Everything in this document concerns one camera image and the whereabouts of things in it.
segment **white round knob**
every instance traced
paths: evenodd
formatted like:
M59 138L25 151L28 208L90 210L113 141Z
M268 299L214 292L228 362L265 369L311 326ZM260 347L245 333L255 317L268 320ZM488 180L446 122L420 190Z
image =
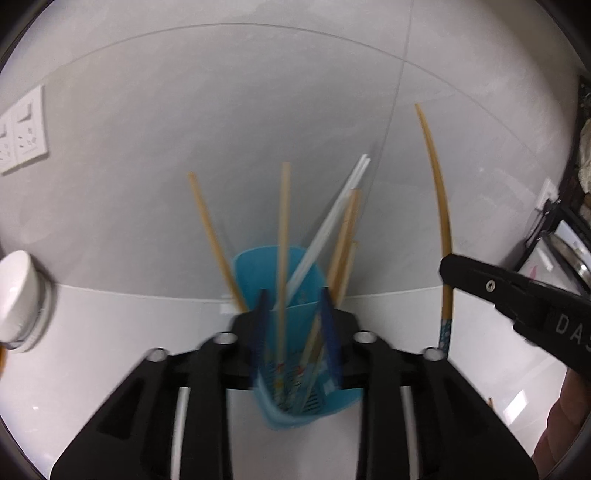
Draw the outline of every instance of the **white round knob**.
M24 250L0 261L0 342L14 342L39 314L39 282L31 256Z

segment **white chopstick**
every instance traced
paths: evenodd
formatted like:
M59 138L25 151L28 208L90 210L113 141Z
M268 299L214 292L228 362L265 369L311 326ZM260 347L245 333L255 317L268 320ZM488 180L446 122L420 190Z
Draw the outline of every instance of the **white chopstick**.
M343 209L346 206L347 199L350 196L350 191L357 188L357 185L361 181L363 174L367 170L369 162L371 158L367 155L363 155L355 168L351 172L351 175L347 179L343 190L339 193L339 196L335 200L334 205L332 206L329 214L320 225L318 232L316 232L316 236L310 243L308 250L304 254L304 257L301 259L299 265L295 269L293 275L291 276L289 282L287 283L287 295L285 298L285 305L288 306L294 295L296 294L298 288L300 288L301 283L304 281L304 278L308 274L308 271L318 259L320 252L322 251L325 243L328 241L330 233L332 232L333 228L335 227L336 222L339 220L340 214L343 212Z

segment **light switch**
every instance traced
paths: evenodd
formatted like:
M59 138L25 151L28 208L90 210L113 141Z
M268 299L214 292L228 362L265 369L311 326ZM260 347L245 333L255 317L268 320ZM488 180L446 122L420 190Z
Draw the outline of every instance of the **light switch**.
M17 104L18 110L15 113L17 122L24 122L31 119L33 114L33 106L29 102L19 105Z

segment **wall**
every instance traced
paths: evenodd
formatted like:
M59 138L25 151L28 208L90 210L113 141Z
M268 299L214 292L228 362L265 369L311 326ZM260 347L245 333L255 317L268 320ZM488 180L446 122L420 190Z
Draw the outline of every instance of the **wall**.
M560 179L578 65L530 0L56 0L0 74L0 110L45 84L50 148L0 178L0 242L63 284L219 298L187 171L233 256L276 241L280 162L293 163L290 239L307 245L369 152L351 293L436 286L413 103L439 149L456 249L500 262L544 179Z

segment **yellow curved stick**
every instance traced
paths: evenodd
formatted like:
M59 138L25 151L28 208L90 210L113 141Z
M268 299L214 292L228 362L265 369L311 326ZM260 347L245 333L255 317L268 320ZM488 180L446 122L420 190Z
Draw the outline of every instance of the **yellow curved stick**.
M4 366L6 365L6 349L0 346L0 376L4 373Z
M425 144L431 160L431 169L433 170L433 180L435 182L435 191L437 193L437 207L439 208L439 227L441 232L441 256L446 257L452 253L452 228L449 221L449 210L447 208L447 196L445 192L445 185L443 183L443 176L441 175L441 167L439 166L439 158L435 150L435 143L431 135L431 129L423 113L423 109L418 103L414 104L418 119L421 122L423 135L425 137ZM453 316L453 288L449 285L443 286L443 297L441 299L441 323L450 323ZM447 339L447 347L449 348L449 339Z

